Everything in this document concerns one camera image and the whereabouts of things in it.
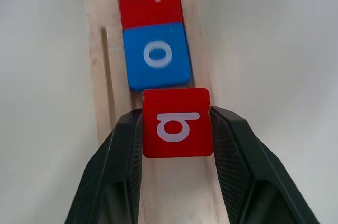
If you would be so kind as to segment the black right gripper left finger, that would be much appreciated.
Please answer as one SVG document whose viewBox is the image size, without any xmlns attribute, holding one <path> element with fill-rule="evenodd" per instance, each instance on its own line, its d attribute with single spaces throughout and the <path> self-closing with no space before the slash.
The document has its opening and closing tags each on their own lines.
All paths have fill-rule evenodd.
<svg viewBox="0 0 338 224">
<path fill-rule="evenodd" d="M 64 224 L 138 224 L 142 111 L 120 117 L 87 163 Z"/>
</svg>

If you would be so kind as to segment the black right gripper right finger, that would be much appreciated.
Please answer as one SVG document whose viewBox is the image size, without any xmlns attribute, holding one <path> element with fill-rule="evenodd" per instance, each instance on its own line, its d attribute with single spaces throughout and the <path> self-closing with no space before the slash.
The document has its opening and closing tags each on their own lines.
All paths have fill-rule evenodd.
<svg viewBox="0 0 338 224">
<path fill-rule="evenodd" d="M 210 116 L 230 224 L 320 224 L 280 159 L 245 119 L 216 106 Z"/>
</svg>

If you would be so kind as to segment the wooden letter tray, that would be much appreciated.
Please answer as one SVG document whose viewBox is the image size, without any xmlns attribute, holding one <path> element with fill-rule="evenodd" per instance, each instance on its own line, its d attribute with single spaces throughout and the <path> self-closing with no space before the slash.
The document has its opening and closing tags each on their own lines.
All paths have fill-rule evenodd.
<svg viewBox="0 0 338 224">
<path fill-rule="evenodd" d="M 198 0 L 181 0 L 189 45 L 191 86 L 212 91 L 208 50 Z M 118 0 L 85 0 L 98 141 L 123 114 L 140 108 L 142 95 L 127 82 Z M 139 224 L 230 224 L 214 156 L 143 158 Z"/>
</svg>

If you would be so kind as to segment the red letter block b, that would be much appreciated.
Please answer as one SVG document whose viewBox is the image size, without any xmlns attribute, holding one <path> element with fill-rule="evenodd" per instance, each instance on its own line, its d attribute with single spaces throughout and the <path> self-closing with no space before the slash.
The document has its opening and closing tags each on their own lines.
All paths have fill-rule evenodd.
<svg viewBox="0 0 338 224">
<path fill-rule="evenodd" d="M 210 94 L 205 88 L 144 91 L 144 156 L 210 156 L 213 153 L 210 110 Z"/>
</svg>

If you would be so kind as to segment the blue letter block o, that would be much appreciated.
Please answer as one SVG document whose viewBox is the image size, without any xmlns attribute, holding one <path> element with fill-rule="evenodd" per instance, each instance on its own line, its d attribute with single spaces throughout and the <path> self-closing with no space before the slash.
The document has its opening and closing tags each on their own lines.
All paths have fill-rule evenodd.
<svg viewBox="0 0 338 224">
<path fill-rule="evenodd" d="M 164 88 L 191 81 L 189 50 L 182 23 L 126 29 L 123 45 L 130 89 Z"/>
</svg>

